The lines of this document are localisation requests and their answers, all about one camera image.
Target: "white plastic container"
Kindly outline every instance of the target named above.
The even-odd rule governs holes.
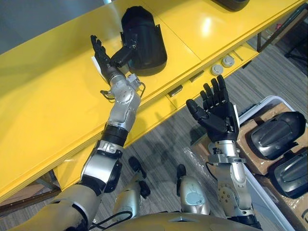
[[[250,108],[247,112],[239,117],[240,125],[251,118],[256,113],[267,111],[274,106],[284,103],[291,111],[295,111],[283,98],[279,96],[268,96],[260,103]],[[295,231],[285,216],[281,213],[279,208],[275,205],[270,196],[265,192],[263,187],[251,174],[248,168],[245,166],[245,172],[247,176],[247,186],[253,201],[254,209],[268,217],[273,223],[279,225],[284,230]]]

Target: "gray wall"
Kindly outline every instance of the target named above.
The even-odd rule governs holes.
[[[108,0],[0,0],[0,54]]]

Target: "metal bracket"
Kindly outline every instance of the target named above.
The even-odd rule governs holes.
[[[141,85],[141,81],[136,76],[136,74],[132,74],[132,75],[127,76],[126,80],[129,82],[130,86],[134,90],[137,90],[139,88],[139,86]]]
[[[214,154],[208,157],[210,163],[228,164],[228,163],[246,163],[246,160],[238,156],[227,156],[226,154]]]
[[[115,154],[117,150],[123,152],[123,147],[121,147],[120,145],[117,145],[115,143],[110,143],[104,140],[100,140],[99,145],[97,147],[97,150],[103,151],[103,152],[107,152],[107,153],[111,153],[111,154]]]

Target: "black cable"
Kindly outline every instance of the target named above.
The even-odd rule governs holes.
[[[115,223],[109,225],[109,226],[106,227],[106,228],[103,227],[103,226],[101,226],[102,224],[106,223],[107,221],[111,220],[112,218],[115,218],[115,217],[117,217],[117,216],[119,216],[119,215],[122,215],[122,214],[129,214],[129,216],[128,216],[127,218],[123,219],[123,220],[117,221],[117,222],[115,222]],[[110,227],[112,227],[112,226],[114,226],[114,225],[117,225],[117,224],[119,224],[119,223],[121,223],[121,222],[123,222],[123,221],[126,221],[126,220],[128,220],[128,219],[131,219],[132,216],[133,216],[133,213],[130,212],[130,211],[118,212],[118,213],[113,214],[113,215],[110,216],[109,218],[107,218],[107,219],[105,219],[105,220],[103,220],[103,221],[101,221],[101,222],[99,222],[99,223],[97,223],[97,224],[96,224],[96,223],[92,223],[92,226],[89,228],[89,230],[94,229],[94,228],[99,228],[99,229],[101,229],[101,230],[105,230],[105,229],[110,228]]]
[[[143,90],[142,90],[142,92],[141,92],[140,98],[142,97],[142,95],[143,95],[143,93],[144,93],[144,91],[145,91],[145,84],[142,83],[142,82],[141,82],[141,84],[143,85]]]
[[[114,98],[107,97],[108,92],[106,90],[101,90],[100,93],[107,99],[107,100],[114,100]]]
[[[208,168],[208,165],[207,165],[207,164],[209,164],[209,165],[211,165],[211,166],[214,166],[214,164],[212,164],[212,163],[206,161],[205,166],[206,166],[208,172],[211,174],[211,176],[212,176],[215,180],[217,180],[217,178],[213,175],[213,173],[211,172],[211,170]]]

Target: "black object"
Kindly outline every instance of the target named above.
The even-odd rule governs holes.
[[[82,176],[81,182],[79,182],[78,184],[89,187],[95,192],[97,196],[102,193],[106,186],[105,182],[103,182],[102,180],[85,174]]]
[[[119,215],[122,215],[122,214],[128,214],[128,216],[127,216],[125,219],[123,219],[123,220],[117,221],[117,222],[115,222],[115,223],[109,225],[108,227],[102,227],[102,226],[101,226],[102,224],[106,223],[107,221],[109,221],[109,220],[111,220],[111,219],[113,219],[113,218],[115,218],[115,217],[117,217],[117,216],[119,216]],[[101,221],[101,222],[99,222],[99,223],[94,223],[94,222],[92,222],[92,226],[89,227],[88,230],[91,230],[91,229],[94,229],[94,228],[99,228],[99,229],[101,229],[101,230],[106,230],[107,228],[110,228],[110,227],[112,227],[112,226],[115,226],[115,225],[117,225],[117,224],[123,222],[123,221],[126,221],[126,220],[128,220],[128,219],[131,219],[132,216],[133,216],[133,213],[130,212],[130,211],[118,212],[118,213],[113,214],[112,216],[108,217],[107,219],[105,219],[105,220],[103,220],[103,221]]]
[[[138,171],[141,171],[142,173],[142,177],[145,179],[146,178],[146,172],[144,171],[144,169],[142,168],[139,160],[132,156],[128,159],[128,163],[129,163],[129,166],[134,170],[134,172],[138,172]]]
[[[253,129],[247,136],[252,151],[266,160],[274,160],[297,145],[304,134],[305,117],[299,112],[284,112]]]
[[[107,125],[102,133],[102,140],[124,146],[128,132],[120,127]]]
[[[140,195],[144,199],[146,199],[151,194],[151,190],[149,186],[146,184],[146,182],[143,180],[139,181],[139,185],[140,185]]]
[[[114,168],[111,171],[110,177],[104,189],[104,193],[111,193],[116,189],[117,183],[120,179],[122,169],[122,163],[120,161],[116,161]]]
[[[177,167],[177,196],[180,196],[181,177],[186,176],[186,167],[183,164],[179,164]]]
[[[187,100],[186,105],[193,118],[206,128],[207,135],[212,142],[232,140],[236,141],[239,134],[239,125],[233,104],[229,101],[225,80],[222,75],[211,80],[214,94],[210,86],[203,85],[205,91],[200,95],[203,99],[203,108],[194,100]]]
[[[251,227],[262,230],[260,222],[257,221],[257,218],[255,215],[231,217],[231,218],[228,218],[228,220],[233,220],[233,221],[242,223],[244,225],[249,225]]]
[[[160,72],[167,63],[167,53],[159,25],[141,6],[126,10],[121,20],[123,47],[113,55],[111,63],[123,66],[128,62],[131,72],[149,76]]]
[[[244,8],[249,0],[216,0],[231,11],[239,11]]]
[[[296,199],[308,192],[307,153],[306,148],[269,173],[272,184],[281,195]]]
[[[308,37],[304,37],[302,40],[300,40],[295,46],[293,46],[288,53],[286,53],[284,56],[288,59],[288,58],[293,58],[293,59],[299,59],[299,60],[303,60],[303,61],[308,61],[307,57],[303,57],[303,56],[299,56],[299,55],[295,55],[295,54],[291,54],[292,51],[294,51],[296,48],[298,47],[304,47],[306,46],[305,51],[307,50],[307,41],[308,41]]]

